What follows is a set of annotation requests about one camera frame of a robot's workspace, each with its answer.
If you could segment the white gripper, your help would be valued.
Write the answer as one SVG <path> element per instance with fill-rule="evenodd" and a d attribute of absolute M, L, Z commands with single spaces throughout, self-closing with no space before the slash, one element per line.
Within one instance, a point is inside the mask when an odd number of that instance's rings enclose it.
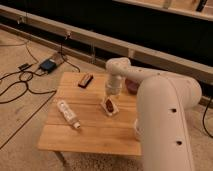
<path fill-rule="evenodd" d="M 107 96 L 118 95 L 122 89 L 122 77 L 110 75 L 105 83 L 105 93 Z"/>

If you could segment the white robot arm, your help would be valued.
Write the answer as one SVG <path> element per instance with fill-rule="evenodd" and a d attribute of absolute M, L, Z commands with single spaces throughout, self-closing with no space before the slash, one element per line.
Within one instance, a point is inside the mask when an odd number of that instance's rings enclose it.
<path fill-rule="evenodd" d="M 136 108 L 143 171 L 195 171 L 185 111 L 202 96 L 198 81 L 168 71 L 133 66 L 126 57 L 106 62 L 106 94 L 117 95 L 121 80 L 139 84 Z"/>

